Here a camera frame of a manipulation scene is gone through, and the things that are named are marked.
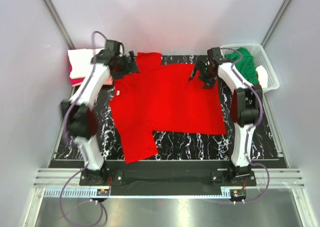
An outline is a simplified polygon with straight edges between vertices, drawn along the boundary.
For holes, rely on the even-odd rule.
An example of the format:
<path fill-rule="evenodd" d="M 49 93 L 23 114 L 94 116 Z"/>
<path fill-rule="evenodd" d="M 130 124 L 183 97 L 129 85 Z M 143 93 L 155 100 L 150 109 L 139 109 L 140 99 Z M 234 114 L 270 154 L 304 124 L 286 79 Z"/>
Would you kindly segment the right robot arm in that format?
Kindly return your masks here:
<path fill-rule="evenodd" d="M 222 79 L 232 92 L 229 113 L 235 129 L 233 152 L 227 170 L 212 182 L 242 186 L 251 177 L 250 152 L 253 134 L 263 118 L 263 89 L 260 84 L 250 83 L 237 70 L 236 63 L 243 55 L 238 50 L 236 53 L 239 58 L 231 60 L 223 55 L 220 47 L 208 49 L 207 60 L 196 62 L 189 79 L 198 77 L 204 89 L 213 88 L 217 79 Z"/>

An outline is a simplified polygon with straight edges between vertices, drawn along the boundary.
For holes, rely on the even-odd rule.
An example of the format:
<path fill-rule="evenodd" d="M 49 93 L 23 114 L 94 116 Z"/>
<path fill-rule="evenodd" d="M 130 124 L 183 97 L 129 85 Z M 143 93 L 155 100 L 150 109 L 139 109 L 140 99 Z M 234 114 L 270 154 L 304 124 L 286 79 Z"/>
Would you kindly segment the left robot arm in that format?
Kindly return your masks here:
<path fill-rule="evenodd" d="M 99 52 L 94 51 L 88 65 L 88 75 L 69 100 L 60 103 L 63 117 L 63 131 L 66 143 L 80 150 L 84 176 L 97 185 L 108 180 L 105 160 L 102 157 L 97 140 L 99 123 L 94 112 L 94 104 L 101 88 L 108 78 L 122 79 L 126 75 L 138 73 L 135 54 L 125 54 L 122 42 L 106 40 Z"/>

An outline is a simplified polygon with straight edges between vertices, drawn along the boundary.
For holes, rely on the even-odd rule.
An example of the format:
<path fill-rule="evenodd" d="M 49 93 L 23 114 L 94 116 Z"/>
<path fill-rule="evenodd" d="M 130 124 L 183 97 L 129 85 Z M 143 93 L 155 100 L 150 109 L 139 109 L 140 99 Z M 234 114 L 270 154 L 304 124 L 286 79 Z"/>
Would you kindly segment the bright red t-shirt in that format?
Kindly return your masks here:
<path fill-rule="evenodd" d="M 224 135 L 218 87 L 190 79 L 193 64 L 162 64 L 157 52 L 138 53 L 138 73 L 115 81 L 109 103 L 127 164 L 158 153 L 153 131 Z"/>

